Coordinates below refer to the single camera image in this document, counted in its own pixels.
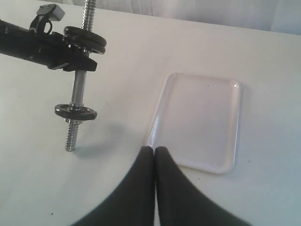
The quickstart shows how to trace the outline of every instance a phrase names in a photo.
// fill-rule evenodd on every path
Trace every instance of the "threaded metal rod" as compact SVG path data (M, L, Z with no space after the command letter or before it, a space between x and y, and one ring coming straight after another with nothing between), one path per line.
M81 24L81 28L85 31L92 31L96 4L97 0L85 0L84 15ZM89 56L89 52L87 52L85 49L83 49L83 52ZM86 71L75 72L71 105L83 106L86 74ZM68 152L72 152L75 150L79 125L82 123L82 121L67 120L67 122L69 123L69 129L65 149Z

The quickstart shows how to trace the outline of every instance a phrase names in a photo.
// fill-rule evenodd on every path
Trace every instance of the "white table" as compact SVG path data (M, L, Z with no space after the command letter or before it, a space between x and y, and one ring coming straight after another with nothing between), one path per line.
M29 27L42 3L2 2L0 18ZM82 8L62 8L55 31L80 26ZM94 32L108 41L86 83L85 104L99 115L80 127L73 153L53 113L69 102L73 73L0 56L0 225L66 226L103 201L144 144L174 72L244 87L236 166L222 176L183 169L187 177L255 226L301 225L299 36L105 10Z

